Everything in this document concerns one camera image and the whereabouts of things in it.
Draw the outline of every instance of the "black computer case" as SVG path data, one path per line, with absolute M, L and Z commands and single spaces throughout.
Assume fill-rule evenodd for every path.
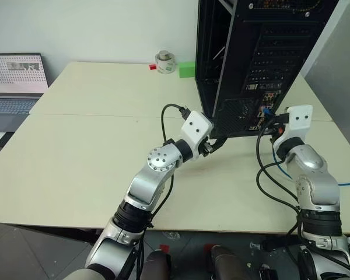
M 258 135 L 338 0 L 199 0 L 195 78 L 211 138 Z

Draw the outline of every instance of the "laptop keyboard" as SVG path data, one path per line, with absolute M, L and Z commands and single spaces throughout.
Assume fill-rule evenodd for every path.
M 28 114 L 37 99 L 0 99 L 0 114 Z

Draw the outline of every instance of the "laptop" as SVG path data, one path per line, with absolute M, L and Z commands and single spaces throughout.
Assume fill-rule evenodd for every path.
M 0 54 L 0 132 L 16 131 L 47 89 L 39 53 Z

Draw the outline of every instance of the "tabletop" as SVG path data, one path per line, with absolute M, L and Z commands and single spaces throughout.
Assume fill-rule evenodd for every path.
M 177 139 L 183 121 L 165 119 Z M 183 164 L 156 229 L 286 232 L 295 214 L 255 184 L 256 137 L 228 139 L 214 154 Z M 307 141 L 340 182 L 350 181 L 350 146 L 333 122 L 313 121 Z M 0 222 L 103 228 L 147 153 L 161 145 L 160 119 L 83 115 L 30 115 L 0 153 Z M 272 162 L 268 137 L 262 159 Z M 294 191 L 276 167 L 274 177 Z M 291 201 L 264 176 L 262 186 Z M 341 187 L 341 219 L 350 233 L 350 186 Z
M 30 113 L 158 117 L 167 103 L 201 111 L 194 78 L 179 78 L 177 71 L 164 75 L 144 64 L 72 62 Z M 299 74 L 277 112 L 305 103 L 314 106 L 314 121 L 331 120 Z M 176 110 L 166 115 L 180 118 Z

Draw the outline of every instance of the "tape roll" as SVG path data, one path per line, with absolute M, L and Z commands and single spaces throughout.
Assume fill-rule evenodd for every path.
M 156 54 L 157 71 L 162 74 L 169 74 L 175 71 L 174 55 L 168 51 L 160 51 Z

